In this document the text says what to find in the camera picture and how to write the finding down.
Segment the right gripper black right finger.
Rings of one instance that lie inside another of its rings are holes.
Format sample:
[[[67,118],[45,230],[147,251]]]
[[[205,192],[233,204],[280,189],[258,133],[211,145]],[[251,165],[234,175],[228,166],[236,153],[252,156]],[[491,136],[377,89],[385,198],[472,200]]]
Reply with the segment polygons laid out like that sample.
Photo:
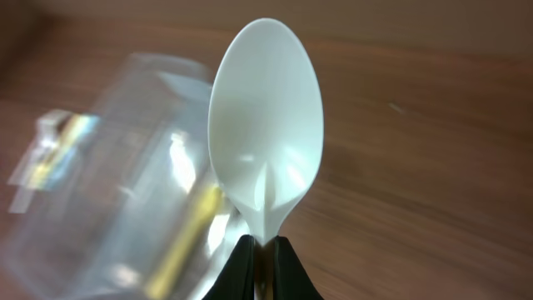
[[[274,238],[274,300],[323,300],[286,237]]]

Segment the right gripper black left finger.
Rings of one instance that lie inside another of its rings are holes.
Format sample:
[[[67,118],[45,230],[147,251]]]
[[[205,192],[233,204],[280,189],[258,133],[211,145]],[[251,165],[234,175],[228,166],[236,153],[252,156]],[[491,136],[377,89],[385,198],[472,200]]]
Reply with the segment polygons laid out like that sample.
[[[202,300],[254,299],[254,246],[253,236],[239,238],[217,280]]]

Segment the yellow plastic spoon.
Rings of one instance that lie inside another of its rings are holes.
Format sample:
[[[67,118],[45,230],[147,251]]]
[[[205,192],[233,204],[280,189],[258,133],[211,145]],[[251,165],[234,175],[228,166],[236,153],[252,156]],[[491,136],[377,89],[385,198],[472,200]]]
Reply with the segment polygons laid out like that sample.
[[[199,197],[182,231],[147,281],[144,287],[147,298],[163,300],[170,295],[202,231],[220,209],[222,199],[222,190],[217,186],[208,187]]]

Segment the thin-handled white spoon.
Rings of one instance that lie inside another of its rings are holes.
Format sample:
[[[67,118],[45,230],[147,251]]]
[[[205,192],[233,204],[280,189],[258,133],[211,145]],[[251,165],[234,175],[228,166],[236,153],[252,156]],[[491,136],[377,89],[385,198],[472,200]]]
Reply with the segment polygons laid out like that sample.
[[[283,22],[259,18],[232,40],[212,86],[208,146],[221,189],[268,244],[310,190],[324,148],[316,72]]]

